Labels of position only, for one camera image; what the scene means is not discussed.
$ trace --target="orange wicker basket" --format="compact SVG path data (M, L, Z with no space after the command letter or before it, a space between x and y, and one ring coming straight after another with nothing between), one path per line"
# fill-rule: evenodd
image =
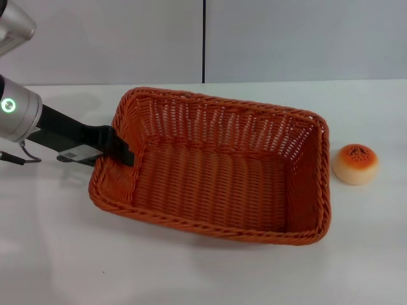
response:
M312 112L136 88L113 127L135 165L98 160L89 193L107 212L255 243L308 245L328 230L328 126Z

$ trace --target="orange bun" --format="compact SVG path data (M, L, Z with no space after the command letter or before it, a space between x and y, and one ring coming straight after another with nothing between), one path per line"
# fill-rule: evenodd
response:
M333 160L335 175L347 184L360 185L372 180L379 160L374 151L360 144L342 147Z

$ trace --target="basket rim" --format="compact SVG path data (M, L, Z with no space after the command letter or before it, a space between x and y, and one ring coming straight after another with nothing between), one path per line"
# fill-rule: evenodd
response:
M296 240L297 245L308 245L310 243L315 243L323 238L330 225L331 220L331 205L329 201L329 129L326 121L320 117L318 114L312 111L306 111L301 109L295 109L292 107L285 107L273 104L262 104L258 102L252 102L248 100L235 100L229 98L212 97L210 95L205 95L202 93L192 93L189 91L174 91L168 89L159 89L152 87L138 87L126 92L120 102L116 116L113 120L113 127L120 130L123 121L120 120L119 113L124 113L134 102L134 99L142 98L167 98L172 100L182 99L183 102L197 102L199 104L205 103L208 105L216 105L217 107L237 107L245 109L246 111L253 111L253 113L258 114L259 112L264 112L267 114L281 114L284 113L285 116L292 118L300 118L303 121L313 123L318 128L318 150L317 150L317 202L319 207L319 214L317 218L317 227L308 231L300 232L285 232L278 233L272 231L257 231L257 230L246 230L235 227L224 227L217 226L206 222L197 222L190 219L185 219L178 216L168 215L162 212L157 212L153 210L148 210L145 208L130 207L124 205L120 201L112 200L106 196L103 196L103 190L100 188L101 181L107 173L107 168L109 166L114 166L116 163L110 158L99 158L95 165L95 170L93 171L92 178L89 184L89 195L92 201L99 208L106 210L100 202L109 205L108 212L118 214L123 216L125 214L136 214L137 219L156 219L157 224L171 227L171 223L178 223L184 225L185 231L194 231L197 229L201 230L205 234L205 230L210 227L211 231L219 231L222 237L239 240L247 239L251 236L256 239L257 242L267 242L267 240L272 239L273 243L287 244L284 242L285 239Z

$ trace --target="green indicator light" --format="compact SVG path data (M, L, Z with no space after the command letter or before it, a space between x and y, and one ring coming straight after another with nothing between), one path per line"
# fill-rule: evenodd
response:
M11 113L11 112L13 112L15 110L15 102L10 98L5 98L1 102L1 109L4 112Z

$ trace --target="white wall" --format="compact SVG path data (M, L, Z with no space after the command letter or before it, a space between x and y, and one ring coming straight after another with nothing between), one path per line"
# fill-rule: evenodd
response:
M38 29L0 58L25 85L199 83L202 0L15 0Z
M406 0L207 5L207 82L407 78Z

